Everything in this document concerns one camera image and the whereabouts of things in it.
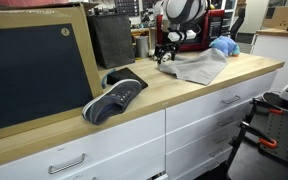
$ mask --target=shoe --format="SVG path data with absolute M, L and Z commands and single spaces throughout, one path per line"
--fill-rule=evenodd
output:
M 141 90 L 142 85 L 137 80 L 118 81 L 106 93 L 86 104 L 82 116 L 94 125 L 101 125 L 109 117 L 123 113 Z

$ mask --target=gray cloth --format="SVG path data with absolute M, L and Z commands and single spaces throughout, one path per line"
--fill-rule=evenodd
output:
M 161 62 L 158 68 L 161 72 L 176 74 L 178 79 L 208 85 L 225 66 L 224 53 L 210 48 L 194 57 L 176 55 L 174 61 Z

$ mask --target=drawer handle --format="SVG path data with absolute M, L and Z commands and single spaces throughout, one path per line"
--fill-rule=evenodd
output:
M 80 160 L 78 160 L 78 161 L 76 161 L 76 162 L 74 162 L 74 163 L 72 163 L 72 164 L 69 164 L 69 165 L 67 165 L 67 166 L 64 166 L 64 167 L 61 167 L 61 168 L 55 168 L 54 166 L 50 166 L 50 167 L 48 168 L 48 173 L 49 173 L 49 174 L 58 173 L 58 172 L 63 171 L 63 170 L 65 170 L 65 169 L 67 169 L 67 168 L 70 168 L 70 167 L 72 167 L 72 166 L 75 166 L 75 165 L 77 165 L 77 164 L 82 163 L 82 162 L 84 161 L 84 159 L 85 159 L 85 153 L 82 154 L 82 158 L 81 158 Z
M 226 139 L 228 139 L 228 135 L 227 135 L 227 134 L 224 134 L 224 136 L 221 136 L 221 137 L 219 137 L 219 138 L 213 139 L 213 142 L 214 142 L 215 144 L 219 144 L 219 143 L 225 141 Z
M 218 122 L 217 124 L 218 124 L 219 126 L 226 126 L 227 124 L 229 124 L 229 123 L 231 123 L 231 122 L 233 122 L 233 121 L 234 121 L 234 119 L 233 119 L 232 117 L 229 117 L 229 118 L 227 118 L 227 119 L 224 120 L 224 121 Z
M 210 166 L 207 166 L 207 170 L 208 171 L 212 171 L 213 169 L 217 168 L 218 166 L 220 165 L 220 163 L 218 163 L 217 161 L 215 163 L 213 163 L 212 165 Z
M 216 157 L 217 155 L 221 154 L 223 152 L 222 148 L 218 148 L 215 152 L 210 153 L 209 155 L 211 157 Z
M 222 103 L 224 103 L 224 104 L 231 104 L 231 103 L 233 103 L 233 102 L 235 102 L 235 101 L 238 101 L 238 100 L 240 100 L 240 99 L 241 99 L 240 96 L 235 95 L 232 99 L 222 100 Z

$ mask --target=black chair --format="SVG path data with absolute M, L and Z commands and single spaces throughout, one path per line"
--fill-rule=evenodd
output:
M 233 24 L 232 28 L 229 31 L 224 32 L 222 36 L 230 36 L 230 38 L 235 41 L 237 32 L 244 22 L 244 18 L 245 18 L 245 8 L 241 8 L 238 11 L 238 18 Z

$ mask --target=white drawer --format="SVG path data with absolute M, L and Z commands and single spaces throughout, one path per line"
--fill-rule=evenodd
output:
M 223 154 L 219 155 L 216 158 L 212 158 L 203 164 L 194 167 L 190 169 L 185 174 L 182 174 L 181 176 L 177 177 L 178 180 L 188 180 L 188 179 L 195 179 L 196 177 L 206 173 L 207 171 L 211 171 L 214 168 L 218 167 L 222 162 L 226 161 L 232 151 L 232 147 L 226 149 Z
M 162 110 L 2 165 L 0 166 L 0 179 L 4 180 L 5 177 L 8 180 L 60 179 L 63 175 L 97 164 L 164 136 L 164 133 L 165 112 Z M 50 166 L 58 169 L 74 164 L 82 159 L 83 153 L 86 157 L 82 163 L 58 173 L 49 174 Z
M 249 101 L 207 118 L 197 120 L 166 134 L 166 153 L 170 153 L 193 141 L 201 139 L 221 128 L 242 120 L 252 106 Z
M 257 97 L 270 89 L 275 75 L 274 71 L 166 108 L 166 133 Z
M 165 136 L 114 156 L 99 164 L 80 168 L 63 180 L 144 180 L 165 170 Z
M 231 147 L 228 143 L 238 130 L 236 123 L 232 123 L 203 139 L 166 154 L 166 173 L 169 178 L 176 179 L 190 169 L 223 154 Z

